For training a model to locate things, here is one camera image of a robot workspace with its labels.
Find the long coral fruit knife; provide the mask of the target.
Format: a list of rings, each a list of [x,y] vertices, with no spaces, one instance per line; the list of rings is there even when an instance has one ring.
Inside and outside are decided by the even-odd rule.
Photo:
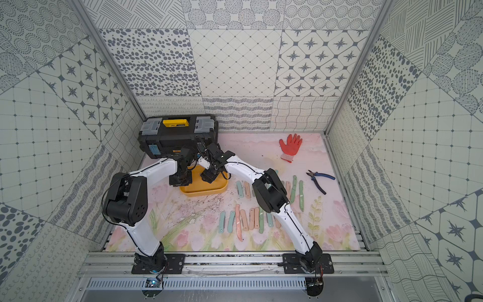
[[[243,241],[242,236],[242,219],[241,219],[241,210],[240,205],[236,204],[235,206],[235,223],[236,223],[236,236],[239,241]]]

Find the mint glossy folding knife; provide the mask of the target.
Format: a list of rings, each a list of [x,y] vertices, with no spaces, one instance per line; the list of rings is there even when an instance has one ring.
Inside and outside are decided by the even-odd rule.
[[[236,182],[236,188],[237,188],[239,198],[243,198],[245,196],[244,187],[240,181]]]

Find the green folding fruit knife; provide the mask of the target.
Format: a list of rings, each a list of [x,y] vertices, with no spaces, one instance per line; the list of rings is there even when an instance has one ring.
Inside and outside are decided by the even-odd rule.
[[[264,233],[264,212],[259,210],[259,233]]]

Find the red work glove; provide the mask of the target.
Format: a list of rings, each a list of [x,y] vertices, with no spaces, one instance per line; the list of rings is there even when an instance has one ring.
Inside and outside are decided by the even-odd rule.
[[[279,145],[283,152],[282,160],[292,163],[294,156],[299,152],[303,139],[298,134],[289,134],[286,140],[280,139]]]

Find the pink folding fruit knife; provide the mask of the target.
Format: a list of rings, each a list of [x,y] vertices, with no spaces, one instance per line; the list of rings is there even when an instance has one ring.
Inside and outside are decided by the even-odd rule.
[[[247,214],[245,210],[240,211],[240,217],[241,217],[241,227],[244,232],[247,232],[249,230],[249,223],[247,219]]]

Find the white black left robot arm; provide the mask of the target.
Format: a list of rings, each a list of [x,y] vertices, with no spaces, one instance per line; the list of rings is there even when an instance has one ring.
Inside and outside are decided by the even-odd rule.
[[[171,177],[174,186],[191,183],[189,167],[197,161],[195,152],[182,148],[137,171],[115,174],[103,195],[102,215],[127,232],[142,260],[163,261],[162,243],[154,235],[148,218],[148,193],[151,187]]]

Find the aluminium front rail frame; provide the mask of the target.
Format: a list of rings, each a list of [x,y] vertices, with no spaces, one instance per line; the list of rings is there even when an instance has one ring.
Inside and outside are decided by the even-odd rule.
[[[68,301],[395,301],[378,252],[326,251],[313,273],[288,251],[170,252],[166,273],[137,269],[130,252],[91,252]]]

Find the yellow plastic storage tray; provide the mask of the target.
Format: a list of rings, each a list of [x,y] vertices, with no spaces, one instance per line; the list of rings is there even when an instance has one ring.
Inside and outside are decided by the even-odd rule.
[[[181,186],[181,193],[189,198],[217,195],[225,192],[228,188],[228,173],[223,172],[212,182],[208,183],[201,179],[201,173],[205,170],[202,166],[196,166],[192,170],[192,183],[188,186]]]

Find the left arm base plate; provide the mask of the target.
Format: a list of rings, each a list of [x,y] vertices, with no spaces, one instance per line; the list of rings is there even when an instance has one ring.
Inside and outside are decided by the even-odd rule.
[[[186,254],[159,254],[152,257],[135,254],[132,274],[181,274]]]

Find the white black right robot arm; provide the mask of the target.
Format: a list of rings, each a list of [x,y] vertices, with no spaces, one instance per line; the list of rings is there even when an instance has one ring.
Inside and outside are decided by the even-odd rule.
[[[272,213],[277,222],[292,240],[300,265],[312,273],[322,257],[323,251],[312,239],[294,214],[287,191],[273,169],[263,170],[241,160],[231,151],[222,151],[217,143],[206,145],[199,137],[195,138],[202,160],[207,162],[201,178],[213,182],[222,172],[227,172],[252,185],[259,206]]]

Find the teal folding fruit knife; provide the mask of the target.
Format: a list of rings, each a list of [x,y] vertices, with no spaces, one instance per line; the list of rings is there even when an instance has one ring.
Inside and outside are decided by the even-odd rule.
[[[274,226],[272,215],[270,213],[266,213],[266,215],[267,215],[267,223],[269,227],[272,228]]]

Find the black Deli toolbox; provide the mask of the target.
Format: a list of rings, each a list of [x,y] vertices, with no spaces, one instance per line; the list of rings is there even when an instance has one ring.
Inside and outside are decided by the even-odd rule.
[[[218,141],[215,115],[170,115],[150,117],[138,133],[141,151],[152,159],[178,154],[183,149],[198,152],[199,146]]]

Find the light green knife handle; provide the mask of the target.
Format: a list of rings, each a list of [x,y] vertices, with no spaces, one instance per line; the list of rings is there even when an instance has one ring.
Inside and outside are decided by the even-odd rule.
[[[296,175],[293,176],[292,188],[291,188],[291,195],[290,195],[290,203],[293,204],[296,198],[296,189],[298,185],[298,178]]]

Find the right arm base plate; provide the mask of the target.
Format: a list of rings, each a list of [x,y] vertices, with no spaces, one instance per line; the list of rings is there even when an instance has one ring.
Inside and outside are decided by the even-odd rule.
[[[310,261],[301,254],[283,254],[283,260],[278,266],[285,274],[333,274],[335,269],[331,255],[322,254],[318,260]]]

